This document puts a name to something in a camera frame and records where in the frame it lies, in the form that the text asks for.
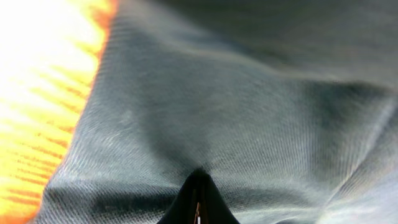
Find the blue polo shirt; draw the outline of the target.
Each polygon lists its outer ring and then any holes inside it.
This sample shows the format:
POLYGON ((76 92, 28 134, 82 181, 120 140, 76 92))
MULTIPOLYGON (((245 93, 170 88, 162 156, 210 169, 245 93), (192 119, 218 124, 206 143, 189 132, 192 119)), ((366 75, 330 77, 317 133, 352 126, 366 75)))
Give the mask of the blue polo shirt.
POLYGON ((35 223, 397 222, 397 2, 121 1, 35 223))

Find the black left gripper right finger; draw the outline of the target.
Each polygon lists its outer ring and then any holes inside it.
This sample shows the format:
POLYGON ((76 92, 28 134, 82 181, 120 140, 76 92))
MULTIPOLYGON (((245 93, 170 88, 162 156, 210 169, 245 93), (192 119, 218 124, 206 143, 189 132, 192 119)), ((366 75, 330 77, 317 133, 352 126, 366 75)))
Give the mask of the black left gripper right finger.
POLYGON ((198 218, 201 224, 239 224, 213 179, 198 170, 198 218))

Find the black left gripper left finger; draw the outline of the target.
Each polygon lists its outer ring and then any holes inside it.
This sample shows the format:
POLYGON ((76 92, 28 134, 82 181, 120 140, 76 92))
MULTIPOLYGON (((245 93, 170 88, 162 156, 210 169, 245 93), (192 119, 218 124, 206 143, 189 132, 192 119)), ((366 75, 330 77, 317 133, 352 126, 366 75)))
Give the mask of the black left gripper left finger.
POLYGON ((198 223, 199 171, 192 172, 158 224, 198 223))

